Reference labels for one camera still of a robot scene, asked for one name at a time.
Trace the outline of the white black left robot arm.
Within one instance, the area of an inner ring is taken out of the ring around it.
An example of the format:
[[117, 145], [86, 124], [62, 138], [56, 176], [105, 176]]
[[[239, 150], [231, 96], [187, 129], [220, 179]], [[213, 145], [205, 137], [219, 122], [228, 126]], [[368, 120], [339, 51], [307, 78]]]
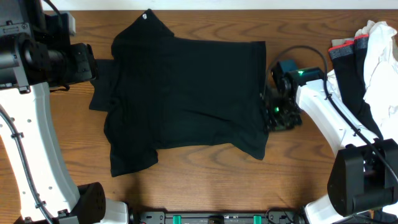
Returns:
[[102, 185], [75, 185], [63, 160], [50, 94], [94, 80], [88, 44], [72, 44], [75, 19], [42, 1], [1, 0], [1, 139], [16, 178], [19, 223], [128, 223], [124, 202]]

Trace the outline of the black t-shirt white logo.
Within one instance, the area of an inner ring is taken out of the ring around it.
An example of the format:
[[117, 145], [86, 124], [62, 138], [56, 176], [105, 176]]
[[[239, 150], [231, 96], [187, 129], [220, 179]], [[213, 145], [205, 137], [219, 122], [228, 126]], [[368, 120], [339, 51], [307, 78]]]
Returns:
[[266, 44], [181, 39], [146, 10], [98, 61], [90, 109], [104, 111], [111, 175], [157, 163], [157, 152], [230, 143], [263, 159]]

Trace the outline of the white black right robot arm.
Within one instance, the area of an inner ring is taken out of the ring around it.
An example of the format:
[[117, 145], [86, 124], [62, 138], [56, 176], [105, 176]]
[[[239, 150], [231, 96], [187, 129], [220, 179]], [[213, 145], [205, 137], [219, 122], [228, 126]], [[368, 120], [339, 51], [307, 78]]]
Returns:
[[304, 111], [328, 141], [335, 161], [327, 194], [303, 207], [295, 223], [397, 223], [397, 143], [380, 140], [335, 96], [313, 68], [271, 70], [266, 88], [269, 131], [292, 129]]

